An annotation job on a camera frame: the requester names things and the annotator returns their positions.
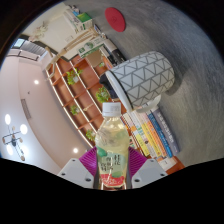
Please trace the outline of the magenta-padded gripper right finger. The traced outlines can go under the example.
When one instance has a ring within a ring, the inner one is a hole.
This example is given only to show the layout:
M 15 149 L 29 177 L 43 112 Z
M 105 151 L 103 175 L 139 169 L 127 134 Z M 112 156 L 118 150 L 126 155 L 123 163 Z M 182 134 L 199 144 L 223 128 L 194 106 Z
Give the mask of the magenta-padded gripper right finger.
M 128 187 L 136 189 L 167 176 L 167 173 L 155 159 L 147 159 L 139 151 L 130 147 L 128 175 Z

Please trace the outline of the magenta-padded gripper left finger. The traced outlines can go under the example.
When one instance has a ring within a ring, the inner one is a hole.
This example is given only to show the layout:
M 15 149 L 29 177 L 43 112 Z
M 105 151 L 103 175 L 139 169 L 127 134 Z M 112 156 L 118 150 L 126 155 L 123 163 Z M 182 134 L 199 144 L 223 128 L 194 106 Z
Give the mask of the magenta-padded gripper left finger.
M 97 189 L 99 185 L 97 148 L 90 149 L 80 158 L 71 158 L 58 176 L 78 186 Z

